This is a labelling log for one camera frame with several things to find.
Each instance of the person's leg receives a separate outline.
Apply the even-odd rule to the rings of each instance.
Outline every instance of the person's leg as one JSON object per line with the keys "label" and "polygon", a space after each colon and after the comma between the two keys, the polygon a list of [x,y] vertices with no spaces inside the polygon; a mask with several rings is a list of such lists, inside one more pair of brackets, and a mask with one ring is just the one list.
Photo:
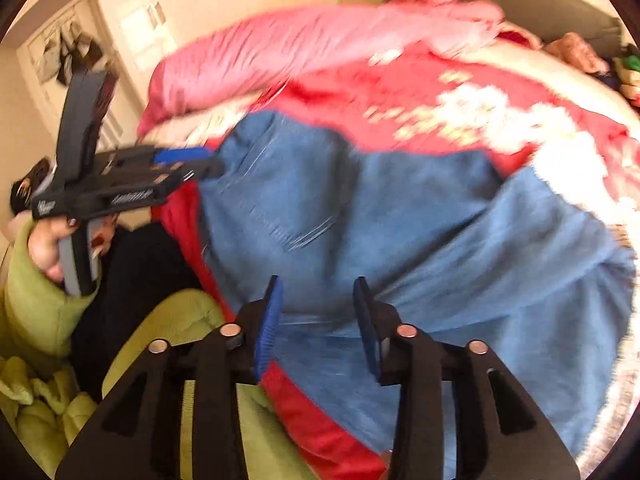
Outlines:
{"label": "person's leg", "polygon": [[72,335],[70,362],[80,388],[99,402],[122,345],[158,303],[185,288],[201,288],[200,282],[161,224],[119,231],[98,293]]}

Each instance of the blue garment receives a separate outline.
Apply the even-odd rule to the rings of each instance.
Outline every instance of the blue garment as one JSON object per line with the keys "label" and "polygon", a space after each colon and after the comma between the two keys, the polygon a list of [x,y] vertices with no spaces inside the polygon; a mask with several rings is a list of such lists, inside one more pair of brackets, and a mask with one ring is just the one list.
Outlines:
{"label": "blue garment", "polygon": [[[631,311],[633,253],[525,168],[483,152],[363,153],[337,132],[250,114],[200,184],[205,258],[236,311],[284,284],[276,343],[300,389],[375,452],[392,446],[398,389],[377,386],[353,281],[436,340],[487,341],[577,455]],[[447,471],[454,476],[446,396]]]}

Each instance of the trigger handle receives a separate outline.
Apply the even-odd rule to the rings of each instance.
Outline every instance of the trigger handle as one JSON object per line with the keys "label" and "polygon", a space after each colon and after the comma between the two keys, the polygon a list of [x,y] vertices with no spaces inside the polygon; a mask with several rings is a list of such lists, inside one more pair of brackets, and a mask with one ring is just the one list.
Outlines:
{"label": "trigger handle", "polygon": [[98,260],[92,257],[89,244],[102,224],[102,219],[83,223],[71,236],[58,241],[65,290],[70,296],[88,296],[95,290]]}

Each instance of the green fleece robe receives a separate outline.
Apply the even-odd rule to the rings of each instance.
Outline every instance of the green fleece robe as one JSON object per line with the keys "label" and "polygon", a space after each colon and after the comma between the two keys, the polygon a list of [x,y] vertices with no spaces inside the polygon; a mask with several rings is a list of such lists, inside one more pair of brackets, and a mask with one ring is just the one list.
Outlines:
{"label": "green fleece robe", "polygon": [[[71,334],[92,297],[71,298],[31,262],[27,240],[33,224],[15,241],[0,295],[0,410],[31,457],[50,478],[96,405],[78,390],[65,358]],[[107,394],[148,343],[201,339],[223,323],[220,308],[199,290],[184,290],[160,303],[137,328],[111,364],[102,384]],[[193,384],[185,389],[180,436],[180,476],[192,478]],[[258,386],[238,386],[242,443],[249,477],[312,480],[295,445]]]}

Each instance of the fingernail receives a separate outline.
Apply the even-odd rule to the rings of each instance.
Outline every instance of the fingernail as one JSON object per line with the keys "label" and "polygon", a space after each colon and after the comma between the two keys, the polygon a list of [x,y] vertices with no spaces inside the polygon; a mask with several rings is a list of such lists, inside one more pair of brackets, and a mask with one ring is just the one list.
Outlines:
{"label": "fingernail", "polygon": [[97,237],[95,237],[93,240],[91,240],[91,248],[96,248],[98,246],[101,246],[104,244],[104,236],[99,235]]}

